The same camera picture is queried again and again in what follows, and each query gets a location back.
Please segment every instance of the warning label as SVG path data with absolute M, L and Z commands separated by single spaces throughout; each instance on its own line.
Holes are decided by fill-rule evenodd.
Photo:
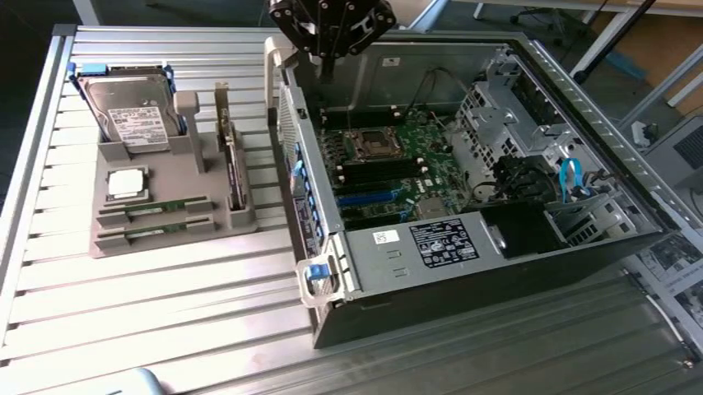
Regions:
M 451 265 L 479 258 L 461 220 L 410 226 L 409 232 L 426 267 Z
M 165 143 L 165 127 L 158 107 L 110 109 L 108 112 L 125 146 Z

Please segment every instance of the floor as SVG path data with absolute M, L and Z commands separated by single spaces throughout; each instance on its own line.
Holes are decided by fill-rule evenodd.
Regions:
M 146 7 L 144 0 L 96 0 L 102 24 L 114 26 L 273 26 L 262 13 L 261 0 L 164 0 Z M 575 65 L 593 39 L 581 35 L 583 25 L 568 23 L 563 46 L 552 40 L 557 34 L 547 29 L 548 16 L 523 16 L 517 25 L 508 17 L 523 7 L 489 6 L 483 21 L 472 17 L 475 5 L 452 2 L 434 26 L 436 30 L 523 31 L 544 42 L 567 70 Z M 5 0 L 0 2 L 0 44 L 17 49 L 12 62 L 0 66 L 0 205 L 9 185 L 16 153 L 34 97 L 44 53 L 54 23 L 80 23 L 70 0 Z M 651 87 L 604 62 L 584 84 L 587 92 L 613 121 L 641 100 Z M 657 103 L 644 121 L 656 122 L 667 131 L 680 119 L 679 113 Z

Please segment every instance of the hard drive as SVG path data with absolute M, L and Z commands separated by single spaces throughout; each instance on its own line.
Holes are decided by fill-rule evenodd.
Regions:
M 168 67 L 112 67 L 85 64 L 70 76 L 88 102 L 102 142 L 122 142 L 133 154 L 166 151 L 166 138 L 184 133 L 173 109 Z

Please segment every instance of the aluminum slats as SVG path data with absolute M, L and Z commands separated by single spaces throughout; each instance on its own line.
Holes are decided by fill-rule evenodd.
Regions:
M 201 132 L 214 130 L 212 84 L 229 82 L 261 230 L 90 259 L 97 127 L 72 86 L 57 81 L 45 160 L 34 199 L 25 202 L 33 210 L 21 218 L 25 241 L 13 255 L 21 266 L 0 348 L 0 393 L 100 393 L 137 366 L 152 370 L 168 393 L 699 393 L 700 372 L 681 368 L 661 319 L 615 272 L 310 348 L 264 122 L 262 41 L 274 33 L 78 28 L 70 54 L 78 66 L 169 62 L 177 88 L 197 90 Z

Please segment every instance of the robotic arm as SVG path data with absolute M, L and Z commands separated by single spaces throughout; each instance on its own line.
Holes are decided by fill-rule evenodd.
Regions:
M 320 57 L 322 82 L 334 59 L 361 53 L 394 25 L 386 0 L 270 0 L 269 15 L 297 49 Z

